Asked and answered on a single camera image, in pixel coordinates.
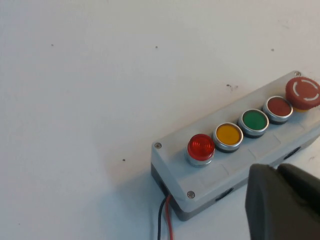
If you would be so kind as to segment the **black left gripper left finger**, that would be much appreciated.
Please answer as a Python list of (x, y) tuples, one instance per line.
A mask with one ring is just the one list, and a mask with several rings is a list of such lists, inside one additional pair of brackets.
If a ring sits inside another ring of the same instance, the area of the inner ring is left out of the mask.
[(264, 164), (250, 167), (245, 211), (252, 240), (320, 238), (320, 215), (295, 194), (277, 168)]

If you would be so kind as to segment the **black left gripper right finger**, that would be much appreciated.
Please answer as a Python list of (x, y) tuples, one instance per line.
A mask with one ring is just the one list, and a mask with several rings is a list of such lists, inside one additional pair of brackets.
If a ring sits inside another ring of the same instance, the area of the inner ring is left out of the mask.
[(312, 210), (320, 215), (320, 179), (289, 163), (280, 164), (278, 173)]

